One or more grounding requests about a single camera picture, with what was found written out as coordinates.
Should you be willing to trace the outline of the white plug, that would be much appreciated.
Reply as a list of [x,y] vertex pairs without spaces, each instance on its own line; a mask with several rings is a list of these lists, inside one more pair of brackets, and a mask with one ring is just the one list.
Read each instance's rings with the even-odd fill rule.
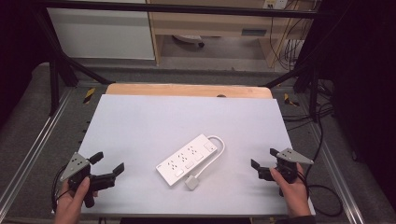
[[185,185],[190,189],[194,190],[199,184],[199,180],[196,176],[194,175],[189,175],[187,179],[185,180]]

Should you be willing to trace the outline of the person's right hand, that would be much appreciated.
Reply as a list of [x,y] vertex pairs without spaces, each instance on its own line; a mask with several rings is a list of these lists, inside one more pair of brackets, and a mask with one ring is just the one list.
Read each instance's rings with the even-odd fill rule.
[[289,217],[311,216],[304,182],[300,178],[297,178],[293,183],[289,183],[275,168],[271,168],[270,173],[283,192]]

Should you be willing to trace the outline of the aluminium rail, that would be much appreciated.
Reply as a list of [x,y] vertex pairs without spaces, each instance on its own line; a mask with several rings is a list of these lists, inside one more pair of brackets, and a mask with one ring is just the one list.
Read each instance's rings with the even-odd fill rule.
[[0,220],[4,219],[7,215],[7,212],[13,204],[19,191],[21,190],[25,179],[31,172],[43,147],[46,145],[53,129],[55,128],[60,117],[62,116],[73,90],[74,88],[67,88],[63,92],[60,99],[59,107],[55,110],[54,114],[49,116],[49,118],[46,120],[45,125],[43,126],[38,137],[35,139],[34,143],[30,147],[27,155],[24,157],[24,160],[19,166],[16,174],[13,176],[5,192],[0,197]]
[[365,224],[361,210],[357,206],[355,199],[338,167],[326,140],[324,133],[320,131],[319,125],[316,123],[310,124],[315,140],[319,144],[319,155],[324,162],[324,165],[329,173],[330,180],[341,199],[346,217],[350,224]]

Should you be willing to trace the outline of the office chair base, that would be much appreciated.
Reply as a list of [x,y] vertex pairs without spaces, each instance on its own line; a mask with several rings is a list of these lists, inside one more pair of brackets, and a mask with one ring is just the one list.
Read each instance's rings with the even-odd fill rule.
[[199,48],[205,46],[203,39],[199,35],[175,35],[175,39],[185,43],[197,44]]

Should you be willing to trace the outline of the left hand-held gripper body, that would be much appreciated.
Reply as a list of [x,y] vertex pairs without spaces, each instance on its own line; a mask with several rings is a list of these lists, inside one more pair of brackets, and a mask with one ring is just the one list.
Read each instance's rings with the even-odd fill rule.
[[84,158],[75,152],[66,165],[64,172],[61,174],[61,181],[67,181],[71,190],[76,191],[87,176],[90,179],[90,188],[84,197],[83,202],[87,208],[94,206],[93,192],[98,190],[99,176],[91,174],[91,166],[89,159]]

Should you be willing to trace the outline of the person's left hand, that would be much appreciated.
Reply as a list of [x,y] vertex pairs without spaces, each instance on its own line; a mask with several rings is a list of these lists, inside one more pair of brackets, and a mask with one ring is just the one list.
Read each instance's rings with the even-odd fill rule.
[[85,177],[77,191],[71,193],[67,181],[63,182],[61,196],[55,213],[54,224],[78,224],[81,206],[90,187],[90,179]]

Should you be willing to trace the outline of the wooden desk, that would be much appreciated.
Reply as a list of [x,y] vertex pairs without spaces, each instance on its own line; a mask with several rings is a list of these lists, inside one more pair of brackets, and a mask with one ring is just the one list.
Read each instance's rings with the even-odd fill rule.
[[[264,0],[146,0],[149,4],[210,7],[264,8]],[[288,0],[283,10],[313,11],[315,0]],[[302,40],[311,20],[292,18],[245,17],[202,14],[148,14],[152,35],[199,35],[252,37],[259,40],[267,65],[280,59],[281,47],[288,38]]]

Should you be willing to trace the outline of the black curtain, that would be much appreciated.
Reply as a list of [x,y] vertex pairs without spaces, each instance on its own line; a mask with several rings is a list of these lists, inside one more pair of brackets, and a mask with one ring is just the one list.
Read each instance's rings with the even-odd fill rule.
[[396,0],[323,0],[337,14],[321,74],[352,147],[396,210]]
[[47,60],[29,0],[0,0],[0,127]]

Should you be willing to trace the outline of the wooden table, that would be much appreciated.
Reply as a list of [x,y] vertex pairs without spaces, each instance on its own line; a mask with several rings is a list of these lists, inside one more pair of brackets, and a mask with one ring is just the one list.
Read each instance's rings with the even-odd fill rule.
[[268,88],[221,85],[113,83],[106,94],[272,99]]

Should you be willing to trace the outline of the yellow black tape marker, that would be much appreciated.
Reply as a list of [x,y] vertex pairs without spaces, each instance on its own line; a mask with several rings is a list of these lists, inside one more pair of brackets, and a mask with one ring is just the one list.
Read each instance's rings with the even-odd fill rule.
[[286,105],[300,106],[298,102],[293,102],[287,93],[284,93],[284,103]]
[[84,97],[84,100],[83,100],[83,104],[88,104],[88,103],[90,102],[90,100],[91,100],[91,98],[92,98],[94,92],[95,92],[95,88],[90,88],[90,89],[87,91],[87,93],[86,93],[86,95],[85,95],[85,97]]

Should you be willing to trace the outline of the white power strip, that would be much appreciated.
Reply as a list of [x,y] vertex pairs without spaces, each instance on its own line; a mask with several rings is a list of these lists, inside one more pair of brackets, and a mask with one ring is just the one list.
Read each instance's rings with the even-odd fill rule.
[[208,137],[200,134],[158,164],[156,170],[165,182],[172,187],[181,178],[211,157],[217,149]]

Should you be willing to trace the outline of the black metal frame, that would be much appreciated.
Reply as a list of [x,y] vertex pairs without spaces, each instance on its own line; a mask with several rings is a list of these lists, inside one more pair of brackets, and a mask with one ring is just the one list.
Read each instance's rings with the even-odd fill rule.
[[202,14],[202,15],[227,15],[245,17],[268,17],[268,18],[299,18],[299,19],[328,19],[330,12],[298,11],[282,9],[258,9],[246,7],[210,7],[210,6],[188,6],[188,5],[165,5],[146,3],[117,3],[97,1],[68,1],[68,0],[33,0],[29,6],[32,11],[41,34],[49,45],[50,86],[51,86],[51,114],[55,112],[59,103],[58,75],[67,86],[75,87],[78,84],[72,68],[76,68],[88,77],[93,78],[101,84],[112,84],[112,80],[100,77],[82,64],[71,59],[64,53],[55,32],[50,28],[51,23],[46,21],[43,12],[47,8],[66,9],[88,9],[109,11],[132,11],[132,12],[154,12],[173,14]]

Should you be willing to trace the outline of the pale grey table mat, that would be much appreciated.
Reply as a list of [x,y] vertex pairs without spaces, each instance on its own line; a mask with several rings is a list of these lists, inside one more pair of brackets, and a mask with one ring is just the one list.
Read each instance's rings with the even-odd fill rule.
[[[199,185],[169,186],[156,167],[199,134],[212,136],[223,154],[200,167]],[[98,175],[124,164],[111,189],[100,192],[86,214],[115,217],[264,217],[287,206],[274,182],[251,167],[275,164],[272,148],[290,139],[274,99],[165,97],[105,94],[79,149],[104,157]]]

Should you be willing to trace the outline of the white cabinet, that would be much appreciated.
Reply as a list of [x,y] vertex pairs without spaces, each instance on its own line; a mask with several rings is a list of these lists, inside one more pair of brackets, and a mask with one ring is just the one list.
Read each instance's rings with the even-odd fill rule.
[[63,51],[73,58],[155,58],[143,12],[49,8]]

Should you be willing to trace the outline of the wall outlet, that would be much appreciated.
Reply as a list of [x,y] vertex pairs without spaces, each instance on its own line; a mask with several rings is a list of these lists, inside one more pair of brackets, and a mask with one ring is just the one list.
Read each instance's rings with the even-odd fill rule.
[[288,0],[264,0],[263,7],[269,9],[284,9]]

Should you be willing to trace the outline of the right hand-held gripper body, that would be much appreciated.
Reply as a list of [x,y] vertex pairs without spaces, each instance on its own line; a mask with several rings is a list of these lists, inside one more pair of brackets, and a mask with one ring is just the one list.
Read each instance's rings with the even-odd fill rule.
[[302,176],[297,168],[298,163],[312,165],[314,162],[291,148],[279,151],[276,156],[276,169],[289,184]]

